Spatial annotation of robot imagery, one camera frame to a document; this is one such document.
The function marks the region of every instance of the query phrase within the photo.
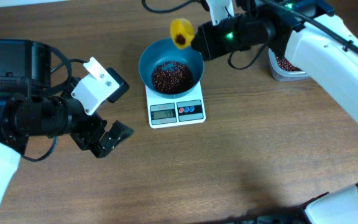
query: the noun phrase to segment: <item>yellow scoop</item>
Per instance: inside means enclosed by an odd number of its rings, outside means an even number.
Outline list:
[[[194,39],[194,29],[187,19],[174,19],[170,26],[171,39],[179,49],[189,47]]]

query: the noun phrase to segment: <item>wooden table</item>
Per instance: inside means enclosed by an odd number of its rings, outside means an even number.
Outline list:
[[[329,2],[358,36],[358,1]],[[0,9],[0,38],[38,40],[70,58],[95,56],[114,67],[131,89],[98,113],[108,127],[119,119],[135,129],[104,159],[63,136],[46,161],[21,161],[0,223],[208,222],[298,205],[358,182],[356,123],[313,80],[273,80],[267,54],[244,71],[231,69],[226,56],[206,62],[206,122],[152,130],[137,65],[146,46],[168,37],[176,17],[195,26],[209,20],[197,4],[157,15],[126,0]],[[257,49],[236,55],[235,63],[246,64]],[[74,66],[75,76],[86,74]],[[65,77],[59,71],[53,83]],[[42,155],[50,142],[33,138],[27,155]]]

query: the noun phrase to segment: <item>plastic container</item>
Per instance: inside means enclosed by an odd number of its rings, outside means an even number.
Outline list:
[[[152,74],[157,65],[164,62],[176,61],[184,63],[193,75],[194,85],[189,90],[178,94],[159,93],[154,89]],[[147,88],[151,89],[158,96],[177,99],[187,95],[200,82],[204,74],[204,60],[201,53],[191,47],[179,50],[171,38],[159,40],[148,46],[139,60],[139,74]]]
[[[275,80],[280,82],[290,82],[310,78],[310,76],[303,71],[288,72],[281,69],[280,66],[278,66],[275,54],[270,49],[268,50],[268,57],[270,59],[270,71],[272,71],[272,76]]]

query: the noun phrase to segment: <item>green led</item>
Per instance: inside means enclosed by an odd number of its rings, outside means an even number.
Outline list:
[[[289,9],[292,9],[293,4],[292,4],[292,3],[287,3],[287,4],[285,5],[285,7],[289,8]]]
[[[234,37],[234,35],[233,35],[232,32],[229,33],[229,34],[226,34],[226,38],[227,38],[227,39],[233,39],[233,37]]]

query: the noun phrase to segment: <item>white digital scale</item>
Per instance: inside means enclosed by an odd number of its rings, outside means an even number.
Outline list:
[[[200,82],[187,95],[167,99],[146,87],[147,112],[152,128],[168,128],[205,121],[205,107]]]

